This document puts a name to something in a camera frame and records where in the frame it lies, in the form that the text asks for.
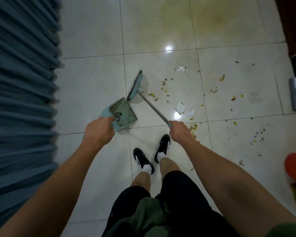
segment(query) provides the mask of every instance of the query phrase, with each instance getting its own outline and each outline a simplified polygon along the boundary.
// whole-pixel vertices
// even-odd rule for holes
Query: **curtain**
[[[60,0],[0,0],[0,227],[53,173]]]

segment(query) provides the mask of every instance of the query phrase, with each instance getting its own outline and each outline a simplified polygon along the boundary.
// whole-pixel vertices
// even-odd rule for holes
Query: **green dustpan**
[[[101,117],[110,116],[115,118],[115,120],[111,123],[111,127],[117,132],[137,120],[135,113],[131,109],[125,97],[104,108]]]

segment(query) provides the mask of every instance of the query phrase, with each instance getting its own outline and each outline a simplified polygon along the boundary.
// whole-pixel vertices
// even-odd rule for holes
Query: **sock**
[[[166,157],[166,154],[163,153],[163,152],[158,152],[158,154],[157,154],[157,160],[158,160],[159,163],[160,163],[160,160],[161,160],[163,157]]]
[[[151,171],[152,171],[151,165],[150,164],[144,165],[143,166],[143,171],[146,171],[151,175]]]

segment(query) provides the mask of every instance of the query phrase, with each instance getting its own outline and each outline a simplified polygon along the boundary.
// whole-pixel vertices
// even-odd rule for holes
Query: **white paper piece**
[[[192,111],[190,111],[190,112],[188,113],[188,115],[189,115],[189,116],[194,116],[195,111],[196,111],[196,110],[192,110]]]
[[[176,111],[179,112],[180,114],[183,113],[183,111],[185,111],[186,107],[180,102],[178,103],[178,105],[176,106]]]

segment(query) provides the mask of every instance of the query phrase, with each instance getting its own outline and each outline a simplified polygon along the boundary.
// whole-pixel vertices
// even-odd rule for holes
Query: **person's left arm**
[[[87,171],[114,136],[113,117],[90,122],[75,153],[36,191],[3,227],[0,237],[60,236],[77,203]]]

